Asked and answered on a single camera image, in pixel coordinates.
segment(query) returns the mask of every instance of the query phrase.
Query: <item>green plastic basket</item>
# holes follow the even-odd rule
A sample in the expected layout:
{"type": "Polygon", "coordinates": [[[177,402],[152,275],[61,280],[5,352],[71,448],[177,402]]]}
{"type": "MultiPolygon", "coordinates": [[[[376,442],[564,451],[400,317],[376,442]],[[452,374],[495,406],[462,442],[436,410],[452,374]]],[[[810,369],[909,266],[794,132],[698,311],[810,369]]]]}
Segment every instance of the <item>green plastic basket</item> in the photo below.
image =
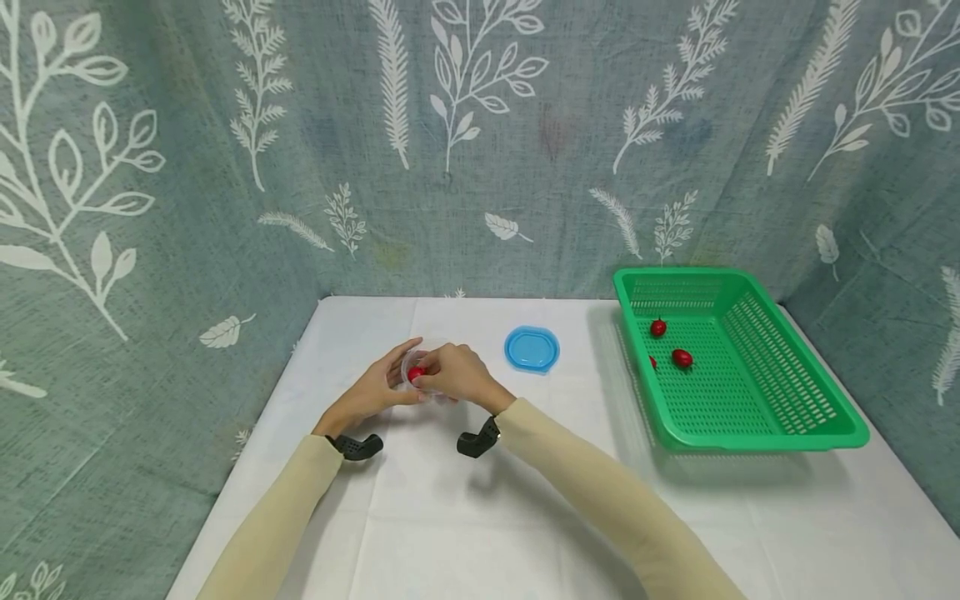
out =
{"type": "Polygon", "coordinates": [[[753,276],[621,269],[613,276],[649,421],[671,451],[783,452],[864,445],[870,431],[753,276]],[[666,334],[650,334],[654,319],[666,334]],[[674,348],[693,367],[673,364],[674,348]],[[657,368],[648,356],[657,360],[657,368]]]}

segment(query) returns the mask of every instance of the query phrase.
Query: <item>clear plastic cup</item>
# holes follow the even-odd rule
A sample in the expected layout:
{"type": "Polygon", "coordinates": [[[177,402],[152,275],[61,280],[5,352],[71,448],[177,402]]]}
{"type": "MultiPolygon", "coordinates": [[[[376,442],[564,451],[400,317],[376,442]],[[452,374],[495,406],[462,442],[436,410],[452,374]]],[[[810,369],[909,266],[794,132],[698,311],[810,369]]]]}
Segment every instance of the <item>clear plastic cup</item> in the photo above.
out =
{"type": "MultiPolygon", "coordinates": [[[[430,340],[423,340],[418,345],[414,346],[407,350],[407,353],[403,355],[403,360],[400,361],[400,377],[403,379],[403,385],[405,389],[408,390],[419,390],[417,386],[413,384],[412,381],[407,377],[408,371],[413,369],[423,358],[426,356],[427,352],[430,350],[435,350],[440,346],[446,344],[446,340],[441,338],[434,338],[430,340]]],[[[424,396],[429,399],[437,400],[438,402],[444,402],[450,400],[446,394],[441,394],[440,392],[433,392],[431,390],[420,390],[424,396]]]]}

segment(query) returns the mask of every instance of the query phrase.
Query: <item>table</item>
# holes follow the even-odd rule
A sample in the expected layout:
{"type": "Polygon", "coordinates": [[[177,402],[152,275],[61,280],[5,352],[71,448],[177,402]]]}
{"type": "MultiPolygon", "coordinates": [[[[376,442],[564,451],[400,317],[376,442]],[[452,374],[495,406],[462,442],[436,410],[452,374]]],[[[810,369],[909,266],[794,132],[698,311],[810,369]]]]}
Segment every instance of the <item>table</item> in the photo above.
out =
{"type": "MultiPolygon", "coordinates": [[[[627,465],[751,599],[958,598],[960,540],[872,425],[857,450],[690,457],[660,448],[636,401],[619,310],[610,300],[322,300],[167,598],[195,597],[300,437],[370,362],[414,335],[470,344],[507,388],[627,465]],[[560,340],[548,375],[507,364],[503,341],[521,324],[560,340]]],[[[384,451],[344,463],[278,597],[644,597],[535,471],[502,447],[479,460],[456,452],[457,436],[486,417],[465,402],[430,402],[368,421],[357,437],[378,433],[384,451]]]]}

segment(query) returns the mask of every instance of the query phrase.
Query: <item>right hand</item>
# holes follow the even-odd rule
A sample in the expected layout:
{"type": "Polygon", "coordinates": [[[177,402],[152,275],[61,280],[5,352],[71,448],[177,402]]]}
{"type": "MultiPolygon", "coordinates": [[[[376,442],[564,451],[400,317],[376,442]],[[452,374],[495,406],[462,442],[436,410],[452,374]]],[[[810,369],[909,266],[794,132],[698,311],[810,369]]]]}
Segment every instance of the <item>right hand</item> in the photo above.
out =
{"type": "Polygon", "coordinates": [[[499,415],[516,400],[516,396],[490,375],[487,365],[466,344],[444,344],[427,352],[418,366],[427,374],[413,381],[416,387],[469,400],[492,415],[499,415]]]}

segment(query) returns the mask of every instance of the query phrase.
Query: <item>gray-green backdrop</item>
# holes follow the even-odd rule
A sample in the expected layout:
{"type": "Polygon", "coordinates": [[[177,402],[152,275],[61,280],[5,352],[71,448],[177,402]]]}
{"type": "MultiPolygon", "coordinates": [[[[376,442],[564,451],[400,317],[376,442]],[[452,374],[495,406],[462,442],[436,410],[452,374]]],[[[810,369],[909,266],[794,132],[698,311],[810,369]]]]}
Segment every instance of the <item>gray-green backdrop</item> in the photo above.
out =
{"type": "Polygon", "coordinates": [[[756,274],[960,527],[957,45],[953,0],[0,0],[0,600],[162,596],[318,298],[637,264],[756,274]]]}

